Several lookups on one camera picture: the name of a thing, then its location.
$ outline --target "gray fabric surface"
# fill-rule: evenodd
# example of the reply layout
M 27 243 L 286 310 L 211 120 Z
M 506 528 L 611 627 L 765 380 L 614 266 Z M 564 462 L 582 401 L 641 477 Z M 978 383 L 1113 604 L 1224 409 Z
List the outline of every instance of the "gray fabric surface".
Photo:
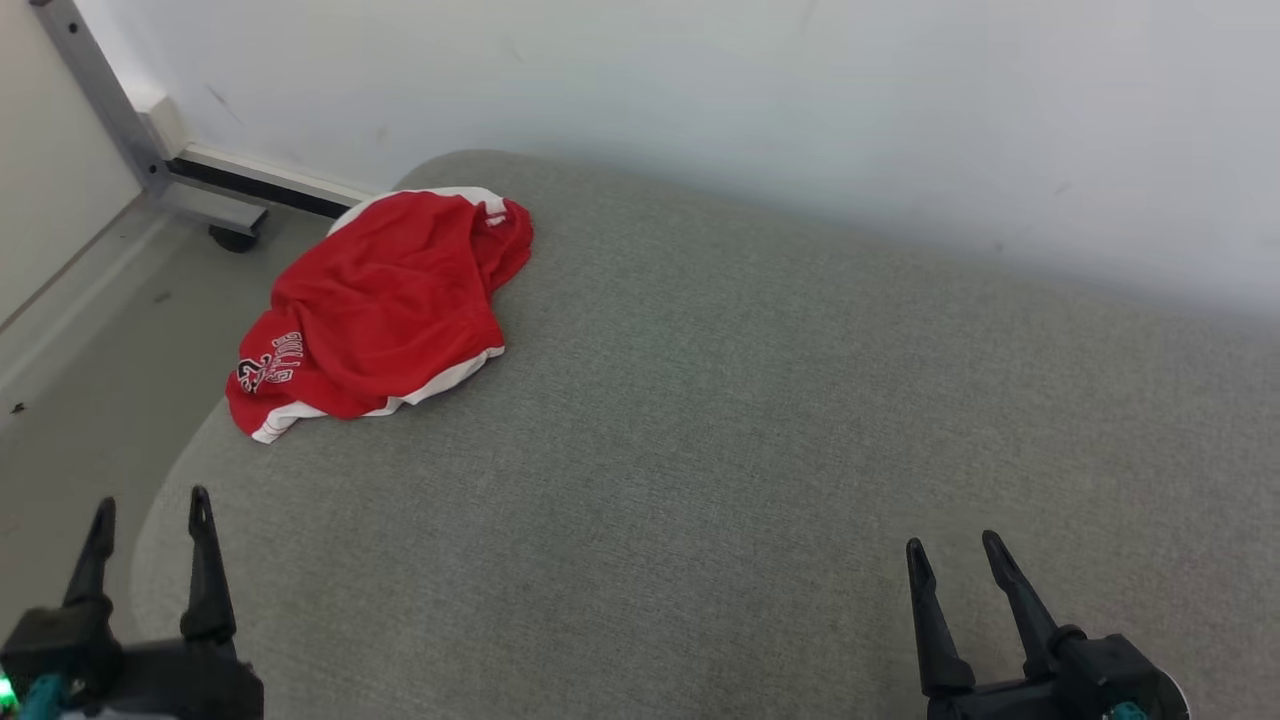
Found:
M 980 682 L 1021 651 L 979 542 L 1199 717 L 1274 716 L 1276 336 L 499 152 L 534 217 L 508 351 L 274 446 L 219 406 L 146 521 L 177 629 L 212 495 L 273 717 L 923 717 L 904 544 Z

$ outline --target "white trim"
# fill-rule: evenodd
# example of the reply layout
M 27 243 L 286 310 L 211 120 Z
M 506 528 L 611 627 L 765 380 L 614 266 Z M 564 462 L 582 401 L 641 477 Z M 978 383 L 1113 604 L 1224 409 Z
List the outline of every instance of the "white trim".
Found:
M 179 247 L 186 236 L 156 242 L 182 223 L 137 200 L 108 224 L 22 311 L 0 329 L 0 430 L 18 421 L 9 409 L 32 404 L 93 336 Z
M 390 415 L 392 413 L 399 410 L 399 406 L 404 405 L 406 402 L 408 402 L 410 405 L 417 405 L 419 402 L 422 402 L 428 397 L 431 397 L 433 395 L 439 395 L 457 386 L 462 380 L 470 378 L 476 373 L 476 370 L 483 368 L 484 364 L 490 357 L 497 357 L 503 352 L 506 352 L 506 350 L 507 350 L 506 347 L 490 347 L 489 350 L 485 350 L 484 352 L 476 355 L 470 360 L 463 360 L 462 363 L 458 363 L 457 365 L 448 368 L 439 375 L 435 375 L 434 378 L 428 380 L 425 386 L 415 389 L 413 392 L 403 397 L 388 397 L 387 405 L 384 407 L 379 407 L 378 410 L 370 410 L 369 413 L 365 413 L 362 416 L 381 418 L 384 415 Z M 271 445 L 273 442 L 275 442 L 275 438 L 283 436 L 285 430 L 292 428 L 293 423 L 297 423 L 298 420 L 305 420 L 307 418 L 324 418 L 325 415 L 326 413 L 317 410 L 316 407 L 312 407 L 306 402 L 294 401 L 288 405 L 282 405 L 268 413 L 266 419 L 262 420 L 262 427 L 253 430 L 253 434 L 250 437 L 264 445 Z
M 178 156 L 183 160 L 191 160 L 192 163 L 200 163 L 201 165 L 209 165 L 210 168 L 218 168 L 219 170 L 227 170 L 256 181 L 269 182 L 287 190 L 305 192 L 321 200 L 330 200 L 339 205 L 358 205 L 372 196 L 371 192 L 323 181 L 293 170 L 285 170 L 261 160 L 241 158 L 195 142 L 188 145 Z
M 503 220 L 507 219 L 507 204 L 503 201 L 502 196 L 495 195 L 483 187 L 429 187 L 422 190 L 393 190 L 392 192 L 384 192 L 375 197 L 370 197 L 356 205 L 351 210 L 342 214 L 340 218 L 334 220 L 333 227 L 329 228 L 329 234 L 333 234 L 342 228 L 349 225 L 356 218 L 358 218 L 365 210 L 367 210 L 374 202 L 379 200 L 385 200 L 388 197 L 399 195 L 402 192 L 430 192 L 431 195 L 439 195 L 442 197 L 465 197 L 472 205 L 484 204 L 485 213 L 489 218 L 485 219 L 485 224 L 489 227 L 500 225 Z

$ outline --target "green light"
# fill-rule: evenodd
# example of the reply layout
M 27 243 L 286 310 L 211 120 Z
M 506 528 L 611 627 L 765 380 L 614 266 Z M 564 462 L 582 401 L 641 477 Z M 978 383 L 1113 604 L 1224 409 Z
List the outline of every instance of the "green light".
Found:
M 0 675 L 0 710 L 18 707 L 18 696 L 13 694 L 13 683 Z

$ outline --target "baseboard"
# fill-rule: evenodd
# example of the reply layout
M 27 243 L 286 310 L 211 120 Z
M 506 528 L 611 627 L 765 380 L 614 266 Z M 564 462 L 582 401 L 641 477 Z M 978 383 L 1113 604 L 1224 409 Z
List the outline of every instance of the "baseboard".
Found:
M 177 159 L 234 173 L 243 178 L 259 181 L 284 190 L 301 192 L 344 208 L 360 205 L 365 200 L 374 196 L 370 192 L 364 192 L 352 187 L 344 187 L 328 181 L 312 178 L 302 173 L 276 168 L 259 160 L 239 158 L 237 155 L 197 143 L 188 145 Z
M 0 329 L 0 432 L 67 370 L 133 292 L 178 250 L 155 242 L 172 214 L 140 197 Z

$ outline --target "gray metal bracket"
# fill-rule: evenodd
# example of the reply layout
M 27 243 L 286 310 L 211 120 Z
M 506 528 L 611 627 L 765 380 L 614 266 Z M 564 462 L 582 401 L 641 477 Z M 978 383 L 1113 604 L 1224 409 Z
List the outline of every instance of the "gray metal bracket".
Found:
M 266 217 L 265 206 L 211 192 L 169 172 L 76 0 L 29 3 L 147 196 L 212 227 L 257 237 L 259 224 Z

